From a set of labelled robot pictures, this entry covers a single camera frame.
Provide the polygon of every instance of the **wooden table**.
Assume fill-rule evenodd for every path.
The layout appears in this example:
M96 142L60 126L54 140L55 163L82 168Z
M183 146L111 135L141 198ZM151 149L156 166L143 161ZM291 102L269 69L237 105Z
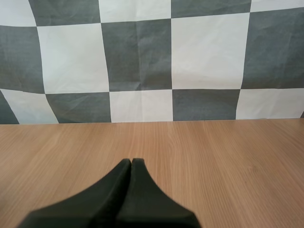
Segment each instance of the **wooden table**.
M304 227L304 119L0 126L0 227L144 158L205 228Z

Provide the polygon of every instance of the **fabric backdrop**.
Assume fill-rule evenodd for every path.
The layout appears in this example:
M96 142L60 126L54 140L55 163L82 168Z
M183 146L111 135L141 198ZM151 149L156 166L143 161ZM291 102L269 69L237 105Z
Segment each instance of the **fabric backdrop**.
M304 0L0 0L0 124L299 118Z

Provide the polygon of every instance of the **white square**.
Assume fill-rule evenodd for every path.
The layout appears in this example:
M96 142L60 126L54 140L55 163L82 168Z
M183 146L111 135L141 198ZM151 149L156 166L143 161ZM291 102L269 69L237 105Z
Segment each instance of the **white square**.
M172 90L142 91L142 105L143 121L173 121Z
M112 122L173 121L172 90L110 92Z
M32 94L15 90L2 89L20 124L57 124L45 94Z
M0 0L0 25L35 27L29 0Z
M269 118L278 89L242 89L237 103L236 119Z
M100 20L106 22L171 18L171 0L99 0Z
M304 7L304 0L252 0L250 12Z
M240 89L249 13L171 19L172 88Z
M141 91L110 92L111 121L142 122Z
M46 94L108 92L101 24L38 27Z
M272 119L300 118L304 111L304 88L278 89L278 96L273 105Z

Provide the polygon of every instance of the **black rubber pad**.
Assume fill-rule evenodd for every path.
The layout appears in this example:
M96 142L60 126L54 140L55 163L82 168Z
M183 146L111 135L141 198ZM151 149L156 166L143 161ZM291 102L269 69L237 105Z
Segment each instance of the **black rubber pad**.
M155 184L143 159L132 161L129 189L116 222L119 228L200 228L193 212Z
M123 159L88 189L29 213L19 228L112 228L125 198L130 174L131 162Z

